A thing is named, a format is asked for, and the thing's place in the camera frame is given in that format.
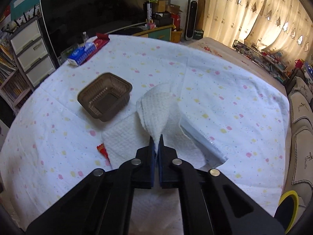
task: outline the television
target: television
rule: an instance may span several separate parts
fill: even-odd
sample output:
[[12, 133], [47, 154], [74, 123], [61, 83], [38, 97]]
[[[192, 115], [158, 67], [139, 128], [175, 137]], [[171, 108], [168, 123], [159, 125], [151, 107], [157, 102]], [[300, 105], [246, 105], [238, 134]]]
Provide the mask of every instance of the television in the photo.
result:
[[56, 57], [82, 34], [112, 33], [146, 21], [148, 0], [40, 0], [40, 9]]

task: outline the tower fan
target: tower fan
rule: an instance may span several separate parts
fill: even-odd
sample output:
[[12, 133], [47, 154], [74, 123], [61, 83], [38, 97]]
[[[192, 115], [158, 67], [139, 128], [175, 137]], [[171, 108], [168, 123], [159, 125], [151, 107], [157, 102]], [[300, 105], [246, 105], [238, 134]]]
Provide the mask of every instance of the tower fan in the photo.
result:
[[187, 17], [185, 25], [185, 39], [191, 40], [195, 30], [198, 0], [188, 0]]

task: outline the sofa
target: sofa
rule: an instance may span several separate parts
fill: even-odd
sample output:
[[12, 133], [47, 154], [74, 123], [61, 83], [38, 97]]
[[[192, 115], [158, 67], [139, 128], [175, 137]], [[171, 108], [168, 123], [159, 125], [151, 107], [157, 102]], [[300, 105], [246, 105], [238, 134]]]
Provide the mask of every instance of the sofa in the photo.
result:
[[298, 213], [288, 234], [310, 234], [313, 230], [313, 112], [310, 106], [313, 94], [304, 80], [297, 76], [288, 87], [292, 138], [283, 193], [294, 190], [299, 197]]

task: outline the metal bolt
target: metal bolt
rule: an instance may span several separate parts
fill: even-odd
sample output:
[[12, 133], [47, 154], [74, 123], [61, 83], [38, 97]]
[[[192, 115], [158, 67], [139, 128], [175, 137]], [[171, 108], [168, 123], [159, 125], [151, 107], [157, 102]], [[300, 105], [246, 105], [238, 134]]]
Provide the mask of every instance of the metal bolt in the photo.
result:
[[180, 160], [179, 158], [175, 158], [175, 159], [173, 159], [172, 163], [174, 165], [181, 165], [183, 163], [183, 161]]
[[141, 160], [138, 158], [134, 158], [133, 160], [131, 160], [131, 164], [133, 165], [139, 165], [141, 164]]
[[95, 169], [93, 171], [93, 175], [96, 176], [96, 177], [100, 177], [103, 175], [103, 169]]
[[211, 169], [210, 174], [214, 177], [218, 177], [221, 174], [221, 172], [218, 169]]

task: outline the curtain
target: curtain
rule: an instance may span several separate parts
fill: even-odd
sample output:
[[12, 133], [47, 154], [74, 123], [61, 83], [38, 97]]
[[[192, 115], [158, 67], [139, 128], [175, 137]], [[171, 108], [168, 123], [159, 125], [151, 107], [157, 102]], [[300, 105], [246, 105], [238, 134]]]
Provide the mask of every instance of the curtain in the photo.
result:
[[245, 43], [255, 44], [259, 50], [282, 53], [287, 69], [294, 68], [294, 60], [308, 58], [313, 39], [313, 24], [299, 0], [266, 0], [264, 12]]
[[204, 36], [232, 46], [235, 39], [244, 42], [250, 33], [264, 0], [206, 0], [207, 18]]

